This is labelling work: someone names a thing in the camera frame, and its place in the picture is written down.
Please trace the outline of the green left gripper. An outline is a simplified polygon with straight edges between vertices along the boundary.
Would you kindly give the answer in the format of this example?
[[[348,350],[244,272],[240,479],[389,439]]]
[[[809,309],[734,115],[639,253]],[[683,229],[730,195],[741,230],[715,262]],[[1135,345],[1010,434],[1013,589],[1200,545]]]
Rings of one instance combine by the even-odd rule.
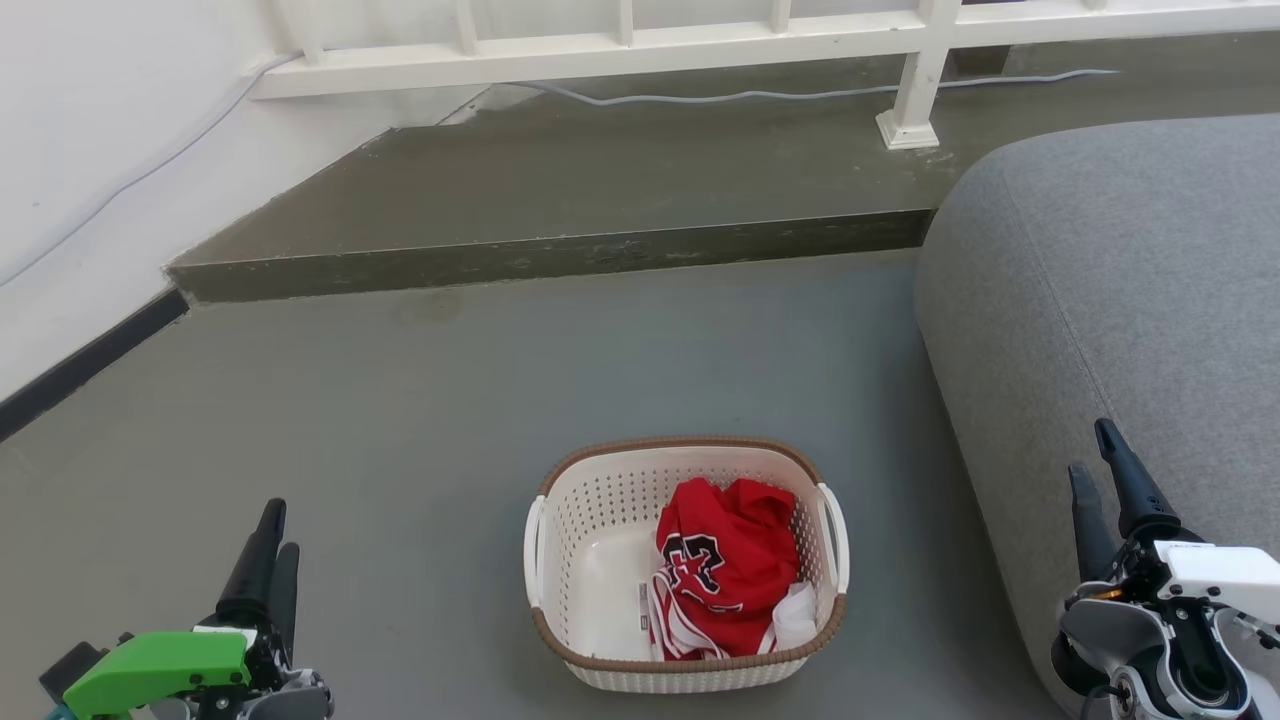
[[[51,719],[330,719],[332,688],[293,667],[300,546],[283,543],[287,503],[266,502],[215,605],[187,632],[81,642],[40,676]]]

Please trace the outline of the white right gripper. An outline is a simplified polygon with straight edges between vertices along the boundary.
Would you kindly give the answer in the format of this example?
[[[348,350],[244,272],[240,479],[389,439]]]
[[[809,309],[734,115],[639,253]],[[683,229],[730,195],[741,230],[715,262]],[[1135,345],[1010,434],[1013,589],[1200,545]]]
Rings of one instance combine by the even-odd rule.
[[[1068,466],[1079,585],[1051,650],[1064,685],[1115,719],[1275,719],[1277,692],[1231,652],[1224,624],[1277,648],[1277,561],[1185,528],[1108,418],[1094,421],[1119,502],[1114,543],[1089,469]]]

